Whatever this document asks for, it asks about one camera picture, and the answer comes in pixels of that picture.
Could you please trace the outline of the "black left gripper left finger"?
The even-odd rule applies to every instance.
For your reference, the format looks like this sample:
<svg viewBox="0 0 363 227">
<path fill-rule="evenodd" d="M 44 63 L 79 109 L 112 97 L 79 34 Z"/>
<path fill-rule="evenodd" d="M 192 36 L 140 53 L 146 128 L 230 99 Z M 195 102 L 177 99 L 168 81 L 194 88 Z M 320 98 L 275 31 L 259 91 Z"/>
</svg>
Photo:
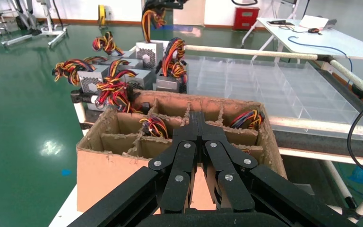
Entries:
<svg viewBox="0 0 363 227">
<path fill-rule="evenodd" d="M 151 159 L 148 167 L 159 173 L 156 188 L 162 214 L 184 213 L 190 207 L 197 170 L 199 112 L 189 113 L 189 123 L 173 132 L 170 147 Z"/>
</svg>

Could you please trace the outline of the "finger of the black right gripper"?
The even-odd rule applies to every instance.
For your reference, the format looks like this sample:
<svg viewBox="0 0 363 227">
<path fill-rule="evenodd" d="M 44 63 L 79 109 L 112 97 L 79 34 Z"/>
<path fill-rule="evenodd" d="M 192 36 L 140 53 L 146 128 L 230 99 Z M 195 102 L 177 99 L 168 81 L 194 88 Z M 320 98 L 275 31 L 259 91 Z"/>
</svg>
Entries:
<svg viewBox="0 0 363 227">
<path fill-rule="evenodd" d="M 188 0 L 166 0 L 165 7 L 167 9 L 183 9 L 184 4 Z"/>
<path fill-rule="evenodd" d="M 143 10 L 162 9 L 165 7 L 165 0 L 146 0 L 143 4 Z"/>
</svg>

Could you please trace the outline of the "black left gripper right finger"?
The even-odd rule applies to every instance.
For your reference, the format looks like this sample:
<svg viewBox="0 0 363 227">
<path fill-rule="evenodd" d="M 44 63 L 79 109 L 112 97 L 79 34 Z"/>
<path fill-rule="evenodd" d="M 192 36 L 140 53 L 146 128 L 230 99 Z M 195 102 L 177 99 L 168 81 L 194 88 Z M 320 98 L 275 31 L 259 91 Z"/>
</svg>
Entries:
<svg viewBox="0 0 363 227">
<path fill-rule="evenodd" d="M 229 143 L 223 128 L 207 124 L 203 112 L 199 112 L 199 136 L 200 159 L 216 208 L 253 212 L 255 202 L 245 183 L 258 161 Z"/>
</svg>

